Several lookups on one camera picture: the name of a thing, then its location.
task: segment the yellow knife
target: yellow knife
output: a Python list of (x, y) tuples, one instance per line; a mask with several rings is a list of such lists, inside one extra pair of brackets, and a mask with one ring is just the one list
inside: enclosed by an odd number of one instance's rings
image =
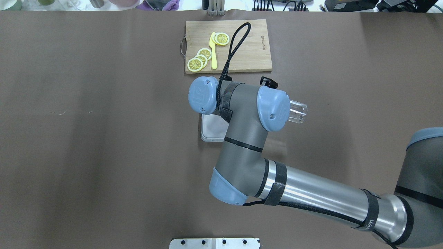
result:
[(217, 57), (215, 56), (215, 43), (212, 40), (212, 37), (214, 35), (215, 35), (215, 32), (212, 32), (211, 36), (209, 37), (209, 46), (212, 49), (211, 68), (217, 69)]

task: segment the light blue plastic cover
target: light blue plastic cover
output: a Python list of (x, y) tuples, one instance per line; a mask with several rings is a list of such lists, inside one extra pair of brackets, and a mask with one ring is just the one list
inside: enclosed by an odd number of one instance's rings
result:
[(248, 198), (226, 181), (215, 168), (209, 183), (209, 191), (215, 198), (232, 205), (243, 205)]
[(408, 150), (409, 146), (413, 143), (438, 136), (443, 136), (443, 127), (432, 127), (419, 130), (412, 135), (411, 142), (409, 142), (406, 150)]
[(201, 76), (189, 87), (188, 101), (191, 108), (206, 115), (212, 114), (217, 107), (218, 80), (214, 77)]
[(291, 103), (286, 92), (261, 86), (257, 95), (257, 108), (263, 128), (276, 132), (288, 120)]

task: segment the transparent cylinder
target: transparent cylinder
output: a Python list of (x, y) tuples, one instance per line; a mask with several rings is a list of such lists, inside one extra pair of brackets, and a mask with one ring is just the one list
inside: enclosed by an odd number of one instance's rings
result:
[(290, 102), (291, 102), (291, 111), (289, 112), (288, 121), (297, 124), (303, 123), (307, 114), (307, 105), (294, 100), (290, 100)]

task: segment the black device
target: black device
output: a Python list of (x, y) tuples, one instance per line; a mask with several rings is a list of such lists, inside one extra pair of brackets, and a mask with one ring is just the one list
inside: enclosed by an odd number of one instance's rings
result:
[(375, 8), (378, 0), (325, 0), (328, 11), (353, 12)]
[(382, 12), (419, 12), (426, 13), (437, 0), (382, 0), (377, 8)]

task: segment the cutting board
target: cutting board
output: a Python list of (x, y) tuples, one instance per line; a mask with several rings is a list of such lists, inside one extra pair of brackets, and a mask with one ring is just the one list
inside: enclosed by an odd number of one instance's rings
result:
[[(199, 72), (191, 72), (187, 63), (201, 48), (209, 48), (209, 37), (212, 32), (224, 32), (230, 39), (234, 32), (245, 22), (251, 23), (251, 31), (240, 48), (231, 59), (229, 72), (263, 72), (272, 71), (271, 51), (269, 49), (268, 26), (266, 20), (233, 20), (233, 21), (189, 21), (186, 22), (186, 59), (185, 72), (187, 74), (221, 73), (228, 58), (229, 44), (216, 45), (218, 67), (211, 68), (211, 61)], [(233, 48), (246, 32), (247, 27), (242, 28), (233, 44)]]

